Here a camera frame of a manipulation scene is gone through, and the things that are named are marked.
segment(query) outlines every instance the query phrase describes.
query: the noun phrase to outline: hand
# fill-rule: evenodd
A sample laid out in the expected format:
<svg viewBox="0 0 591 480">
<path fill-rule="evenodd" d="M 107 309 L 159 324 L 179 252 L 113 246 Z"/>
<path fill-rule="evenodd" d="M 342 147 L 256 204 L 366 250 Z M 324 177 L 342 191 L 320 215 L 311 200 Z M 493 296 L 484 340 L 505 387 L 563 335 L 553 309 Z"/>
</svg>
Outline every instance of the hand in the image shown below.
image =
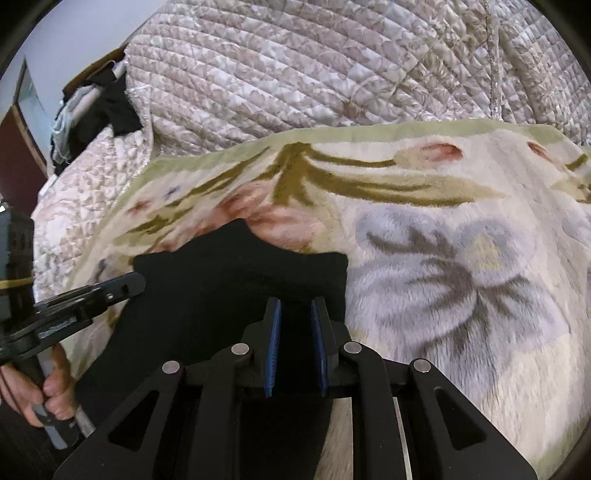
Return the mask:
<svg viewBox="0 0 591 480">
<path fill-rule="evenodd" d="M 48 398 L 45 402 L 45 408 L 53 413 L 58 420 L 67 420 L 74 416 L 77 409 L 76 401 L 74 400 L 74 379 L 70 373 L 70 362 L 66 358 L 66 353 L 59 343 L 53 346 L 51 358 L 54 369 L 43 384 L 43 391 Z M 14 411 L 19 412 L 20 408 L 20 411 L 31 425 L 42 427 L 43 424 L 39 421 L 35 412 L 33 412 L 33 405 L 40 405 L 44 401 L 39 387 L 12 365 L 4 365 L 0 369 L 4 376 L 4 379 L 0 376 L 0 393 L 2 393 L 2 399 Z M 12 396 L 4 381 L 8 383 Z"/>
</svg>

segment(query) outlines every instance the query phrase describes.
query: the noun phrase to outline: metal pin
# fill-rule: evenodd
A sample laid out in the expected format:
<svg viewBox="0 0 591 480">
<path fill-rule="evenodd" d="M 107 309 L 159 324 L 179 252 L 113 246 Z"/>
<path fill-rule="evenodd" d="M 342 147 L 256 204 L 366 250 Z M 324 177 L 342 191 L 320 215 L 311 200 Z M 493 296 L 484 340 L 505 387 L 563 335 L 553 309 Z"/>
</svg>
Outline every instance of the metal pin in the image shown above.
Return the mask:
<svg viewBox="0 0 591 480">
<path fill-rule="evenodd" d="M 345 344 L 345 352 L 355 354 L 361 351 L 361 345 L 357 342 L 347 342 Z"/>
<path fill-rule="evenodd" d="M 234 355 L 246 355 L 250 347 L 245 343 L 236 343 L 232 345 L 232 353 Z"/>
<path fill-rule="evenodd" d="M 429 370 L 431 370 L 431 363 L 424 358 L 419 358 L 413 362 L 413 367 L 416 371 L 426 374 Z"/>
<path fill-rule="evenodd" d="M 176 360 L 169 360 L 162 366 L 162 371 L 165 374 L 175 374 L 181 368 L 181 365 Z"/>
</svg>

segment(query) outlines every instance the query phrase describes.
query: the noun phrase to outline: white wall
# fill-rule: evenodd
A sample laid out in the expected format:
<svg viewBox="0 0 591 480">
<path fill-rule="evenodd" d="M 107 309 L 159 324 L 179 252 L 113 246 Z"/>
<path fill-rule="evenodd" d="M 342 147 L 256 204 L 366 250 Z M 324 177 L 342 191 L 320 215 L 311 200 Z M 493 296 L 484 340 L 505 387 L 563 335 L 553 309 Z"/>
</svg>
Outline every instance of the white wall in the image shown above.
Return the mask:
<svg viewBox="0 0 591 480">
<path fill-rule="evenodd" d="M 55 117 L 62 88 L 125 41 L 165 0 L 61 0 L 35 27 L 0 79 L 0 118 L 27 59 L 39 100 Z"/>
</svg>

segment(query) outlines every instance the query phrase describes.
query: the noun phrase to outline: handle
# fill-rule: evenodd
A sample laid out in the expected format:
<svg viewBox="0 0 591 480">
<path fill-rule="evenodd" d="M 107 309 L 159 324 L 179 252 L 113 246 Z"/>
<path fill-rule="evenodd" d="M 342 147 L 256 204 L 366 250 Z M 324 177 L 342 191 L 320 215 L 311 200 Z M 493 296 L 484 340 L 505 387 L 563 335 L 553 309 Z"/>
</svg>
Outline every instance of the handle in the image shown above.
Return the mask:
<svg viewBox="0 0 591 480">
<path fill-rule="evenodd" d="M 14 366 L 28 376 L 41 389 L 41 392 L 43 392 L 45 375 L 36 355 L 14 362 Z M 47 411 L 44 405 L 34 405 L 33 411 L 43 424 L 53 446 L 57 450 L 65 450 L 76 444 L 80 438 L 80 430 L 74 419 L 58 420 L 53 414 Z"/>
</svg>

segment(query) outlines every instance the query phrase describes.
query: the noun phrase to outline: floral blanket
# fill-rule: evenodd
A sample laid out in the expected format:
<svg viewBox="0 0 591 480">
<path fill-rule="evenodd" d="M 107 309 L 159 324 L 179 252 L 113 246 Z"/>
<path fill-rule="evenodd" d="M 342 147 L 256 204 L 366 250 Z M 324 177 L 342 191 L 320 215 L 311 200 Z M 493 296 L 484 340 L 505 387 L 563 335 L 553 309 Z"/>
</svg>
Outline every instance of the floral blanket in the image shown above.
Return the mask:
<svg viewBox="0 0 591 480">
<path fill-rule="evenodd" d="M 490 120 L 294 130 L 160 158 L 69 287 L 236 218 L 279 247 L 345 253 L 352 336 L 386 358 L 433 361 L 543 480 L 591 412 L 588 160 L 552 127 Z M 119 311 L 64 342 L 78 377 Z M 333 409 L 319 479 L 352 477 L 349 408 Z"/>
</svg>

